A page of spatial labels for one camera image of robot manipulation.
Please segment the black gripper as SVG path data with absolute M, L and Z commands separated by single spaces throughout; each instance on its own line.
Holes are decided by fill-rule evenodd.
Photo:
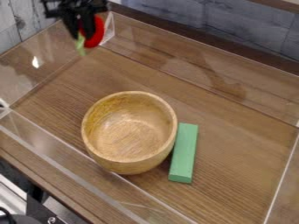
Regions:
M 108 0 L 41 0 L 44 15 L 46 18 L 60 18 L 73 39 L 79 38 L 77 16 L 80 13 L 80 28 L 87 39 L 91 39 L 95 31 L 95 13 L 108 11 Z

